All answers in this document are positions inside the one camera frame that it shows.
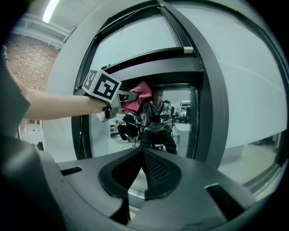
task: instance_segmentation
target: seated person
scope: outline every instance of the seated person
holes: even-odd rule
[[[135,115],[133,112],[128,113],[127,111],[124,111],[124,113],[125,116],[122,120],[116,120],[116,123],[118,124],[117,130],[122,140],[128,140],[126,135],[129,137],[135,137],[137,136],[138,129],[135,126]]]
[[[163,91],[153,91],[153,100],[144,107],[145,129],[140,141],[140,147],[150,148],[152,144],[163,144],[166,151],[177,154],[177,146],[171,136],[171,133],[162,122],[160,114],[163,111],[170,111],[171,105],[168,101],[162,101]]]

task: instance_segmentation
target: brick wall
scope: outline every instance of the brick wall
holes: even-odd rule
[[[10,36],[6,46],[12,73],[28,88],[45,91],[60,50],[40,40],[16,34]]]

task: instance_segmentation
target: ceiling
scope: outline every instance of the ceiling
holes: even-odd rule
[[[110,1],[112,0],[60,0],[47,24],[42,22],[42,16],[49,0],[35,0],[12,32],[62,48],[92,10]]]

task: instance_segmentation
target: frosted glass panel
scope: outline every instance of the frosted glass panel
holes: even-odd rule
[[[174,35],[161,15],[141,19],[115,31],[99,44],[91,69],[99,69],[148,51],[176,47]]]
[[[226,148],[286,129],[287,105],[277,63],[266,44],[234,16],[200,5],[174,5],[205,37],[228,92]]]

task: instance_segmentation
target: black slot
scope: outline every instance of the black slot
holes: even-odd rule
[[[81,167],[74,167],[74,168],[61,170],[60,172],[62,173],[62,175],[67,176],[67,175],[70,175],[70,174],[73,174],[82,170],[83,169]]]
[[[244,212],[244,209],[219,184],[208,186],[206,190],[228,221]]]

